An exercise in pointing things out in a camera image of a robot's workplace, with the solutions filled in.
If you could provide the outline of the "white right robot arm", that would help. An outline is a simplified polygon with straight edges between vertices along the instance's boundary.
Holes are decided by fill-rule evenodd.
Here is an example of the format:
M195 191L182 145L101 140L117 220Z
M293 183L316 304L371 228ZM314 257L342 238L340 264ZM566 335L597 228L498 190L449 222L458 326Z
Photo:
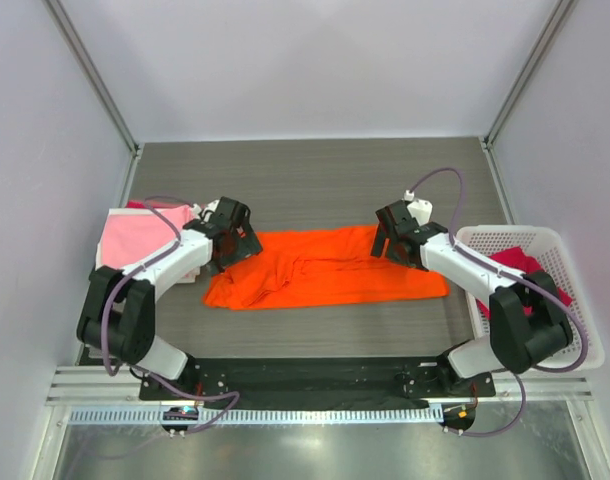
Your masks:
M508 268L457 241L436 222L421 223L412 204L398 200L376 211L371 255L438 273L480 301L489 334L453 347L435 372L438 388L458 395L472 377L496 370L521 374L573 342L573 331L552 277Z

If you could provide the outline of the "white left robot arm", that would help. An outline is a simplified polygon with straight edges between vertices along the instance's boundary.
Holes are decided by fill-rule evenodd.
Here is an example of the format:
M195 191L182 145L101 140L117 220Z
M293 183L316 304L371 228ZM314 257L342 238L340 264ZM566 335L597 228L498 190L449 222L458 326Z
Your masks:
M202 269L223 273L260 254L262 245L250 208L226 196L205 206L189 204L189 219L180 227L149 200L144 207L170 229L171 239L132 263L104 264L90 274L77 338L100 351L109 375L127 365L185 399L197 389L196 359L157 334L156 303L186 275Z

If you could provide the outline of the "orange t shirt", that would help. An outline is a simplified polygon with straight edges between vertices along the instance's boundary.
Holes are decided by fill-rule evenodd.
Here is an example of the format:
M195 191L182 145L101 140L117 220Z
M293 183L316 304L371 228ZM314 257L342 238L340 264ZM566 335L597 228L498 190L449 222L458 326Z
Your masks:
M377 227L260 232L260 254L212 278L210 308L233 311L425 300L450 293L441 275L371 255Z

